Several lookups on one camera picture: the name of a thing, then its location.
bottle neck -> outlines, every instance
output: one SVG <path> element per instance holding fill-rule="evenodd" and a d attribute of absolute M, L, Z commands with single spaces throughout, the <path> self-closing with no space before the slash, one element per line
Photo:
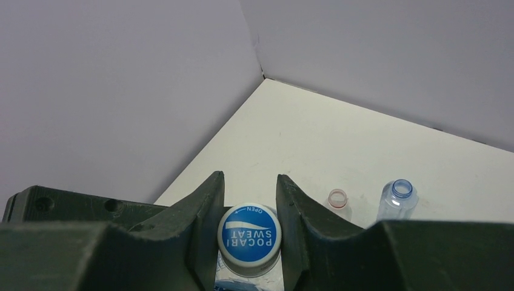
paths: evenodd
<path fill-rule="evenodd" d="M 412 184 L 405 179 L 396 180 L 391 185 L 391 192 L 395 197 L 400 199 L 409 198 L 412 195 L 412 190 Z"/>

bottle opening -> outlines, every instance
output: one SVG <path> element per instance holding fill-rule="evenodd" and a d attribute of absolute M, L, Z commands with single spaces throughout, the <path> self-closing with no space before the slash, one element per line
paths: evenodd
<path fill-rule="evenodd" d="M 399 179 L 393 183 L 392 190 L 395 196 L 408 198 L 412 194 L 412 184 L 405 179 Z"/>
<path fill-rule="evenodd" d="M 329 194 L 329 204 L 334 208 L 343 208 L 348 202 L 346 193 L 341 189 L 334 189 Z"/>

pocari sweat bottle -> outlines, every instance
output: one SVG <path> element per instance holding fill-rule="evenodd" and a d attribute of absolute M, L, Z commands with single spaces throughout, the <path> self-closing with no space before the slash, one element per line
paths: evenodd
<path fill-rule="evenodd" d="M 240 276 L 235 279 L 236 276 L 229 276 L 232 281 L 244 281 L 275 290 L 269 287 L 272 283 L 280 285 L 283 290 L 281 268 L 276 270 L 277 267 L 274 267 L 280 260 L 281 241 L 282 230 L 276 212 L 261 204 L 234 206 L 219 222 L 218 246 L 222 265 Z M 217 283 L 218 279 L 222 278 L 216 274 Z M 266 286 L 259 286 L 261 281 L 265 281 Z"/>

gray wall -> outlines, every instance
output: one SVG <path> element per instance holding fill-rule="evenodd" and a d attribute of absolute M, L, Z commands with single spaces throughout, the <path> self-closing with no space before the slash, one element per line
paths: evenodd
<path fill-rule="evenodd" d="M 266 77 L 514 150 L 514 1 L 241 4 Z"/>
<path fill-rule="evenodd" d="M 1 1 L 0 215 L 34 184 L 154 201 L 261 81 L 237 0 Z"/>

clear plastic bottle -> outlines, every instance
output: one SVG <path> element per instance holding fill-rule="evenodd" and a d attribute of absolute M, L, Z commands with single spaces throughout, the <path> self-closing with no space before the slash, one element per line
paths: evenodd
<path fill-rule="evenodd" d="M 352 208 L 350 208 L 345 191 L 341 189 L 332 190 L 329 197 L 323 202 L 323 206 L 346 221 L 352 221 Z"/>
<path fill-rule="evenodd" d="M 405 179 L 391 181 L 382 190 L 376 220 L 409 219 L 418 200 L 418 192 L 409 181 Z"/>

